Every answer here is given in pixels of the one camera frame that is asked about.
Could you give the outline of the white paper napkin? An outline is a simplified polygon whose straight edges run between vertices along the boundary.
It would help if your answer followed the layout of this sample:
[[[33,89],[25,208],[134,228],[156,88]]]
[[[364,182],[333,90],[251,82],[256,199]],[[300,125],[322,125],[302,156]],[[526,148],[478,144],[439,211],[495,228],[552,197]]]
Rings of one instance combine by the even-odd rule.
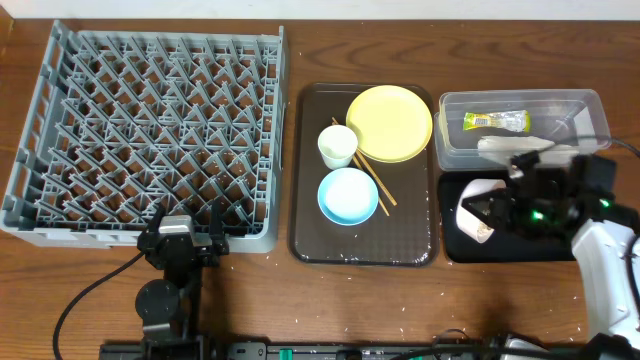
[[[506,137],[483,136],[477,144],[478,154],[481,158],[500,165],[509,165],[510,158],[533,150],[554,145],[553,149],[542,152],[539,155],[540,166],[565,166],[573,157],[579,155],[579,151],[569,145],[557,145],[555,142],[534,137]]]

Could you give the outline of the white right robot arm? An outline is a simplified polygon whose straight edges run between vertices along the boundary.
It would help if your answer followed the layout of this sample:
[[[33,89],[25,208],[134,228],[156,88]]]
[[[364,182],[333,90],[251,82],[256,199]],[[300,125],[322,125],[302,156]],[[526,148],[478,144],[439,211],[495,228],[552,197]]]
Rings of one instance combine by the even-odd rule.
[[[616,202],[615,162],[577,155],[554,180],[540,151],[511,158],[507,180],[476,179],[463,190],[456,225],[482,243],[500,232],[568,247],[585,292],[594,358],[639,351],[639,213]]]

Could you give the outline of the yellow plastic plate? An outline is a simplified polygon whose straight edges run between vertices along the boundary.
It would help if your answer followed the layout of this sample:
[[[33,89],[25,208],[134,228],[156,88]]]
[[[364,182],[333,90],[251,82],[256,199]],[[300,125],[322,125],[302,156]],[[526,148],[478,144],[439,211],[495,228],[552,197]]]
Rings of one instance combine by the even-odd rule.
[[[399,163],[418,155],[433,134],[427,104],[413,91],[380,85],[363,91],[349,105],[345,125],[357,136],[358,150],[383,163]]]

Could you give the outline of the light blue bowl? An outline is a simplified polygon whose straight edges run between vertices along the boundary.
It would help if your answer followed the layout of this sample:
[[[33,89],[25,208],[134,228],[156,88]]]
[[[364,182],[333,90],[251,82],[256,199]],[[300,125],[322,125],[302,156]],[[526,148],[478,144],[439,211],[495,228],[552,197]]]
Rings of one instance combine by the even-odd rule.
[[[341,226],[367,221],[378,208],[379,192],[374,180],[356,168],[340,168],[319,184],[317,203],[322,214]]]

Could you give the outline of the white plastic cup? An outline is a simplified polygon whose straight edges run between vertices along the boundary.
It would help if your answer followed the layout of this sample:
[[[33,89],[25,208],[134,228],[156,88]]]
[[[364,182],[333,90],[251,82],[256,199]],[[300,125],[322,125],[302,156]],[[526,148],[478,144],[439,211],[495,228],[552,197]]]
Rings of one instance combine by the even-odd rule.
[[[347,167],[358,147],[356,134],[343,125],[325,128],[317,140],[324,164],[331,170]]]

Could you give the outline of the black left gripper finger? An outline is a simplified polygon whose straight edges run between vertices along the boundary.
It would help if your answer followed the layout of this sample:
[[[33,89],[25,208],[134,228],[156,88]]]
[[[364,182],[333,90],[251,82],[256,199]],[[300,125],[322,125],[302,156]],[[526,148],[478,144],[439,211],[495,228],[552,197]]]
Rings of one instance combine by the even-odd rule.
[[[151,218],[148,226],[147,226],[147,231],[149,233],[158,233],[159,232],[159,228],[160,228],[160,224],[162,219],[164,218],[166,214],[166,209],[164,206],[159,205],[156,209],[156,212],[154,213],[153,217]]]
[[[211,240],[223,240],[224,230],[220,216],[220,201],[214,200],[210,207],[209,237]]]

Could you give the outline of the green snack wrapper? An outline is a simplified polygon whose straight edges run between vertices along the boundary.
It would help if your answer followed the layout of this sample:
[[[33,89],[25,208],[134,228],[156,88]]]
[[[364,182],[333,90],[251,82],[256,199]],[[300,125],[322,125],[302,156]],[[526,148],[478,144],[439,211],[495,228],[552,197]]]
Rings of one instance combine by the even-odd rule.
[[[492,113],[467,112],[463,120],[463,130],[469,131],[478,128],[496,128],[516,133],[529,132],[531,116],[526,110]]]

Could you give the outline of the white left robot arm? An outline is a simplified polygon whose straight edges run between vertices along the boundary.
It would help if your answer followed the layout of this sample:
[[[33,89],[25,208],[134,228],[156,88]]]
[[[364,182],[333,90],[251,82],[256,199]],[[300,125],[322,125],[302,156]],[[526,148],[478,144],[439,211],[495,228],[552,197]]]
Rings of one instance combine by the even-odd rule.
[[[209,209],[208,239],[197,239],[190,215],[168,215],[160,207],[137,239],[137,249],[161,279],[145,284],[135,299],[144,340],[152,344],[183,342],[196,335],[202,273],[220,265],[229,253],[220,202]]]

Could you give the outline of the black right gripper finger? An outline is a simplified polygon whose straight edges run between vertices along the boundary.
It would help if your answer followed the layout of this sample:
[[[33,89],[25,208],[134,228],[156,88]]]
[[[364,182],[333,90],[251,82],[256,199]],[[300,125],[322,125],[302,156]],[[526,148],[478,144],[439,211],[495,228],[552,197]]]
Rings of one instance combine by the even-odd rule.
[[[505,196],[498,193],[484,193],[466,197],[461,201],[462,207],[469,211],[504,211]]]
[[[506,213],[504,211],[471,211],[471,215],[478,221],[477,233],[490,233],[506,229]]]

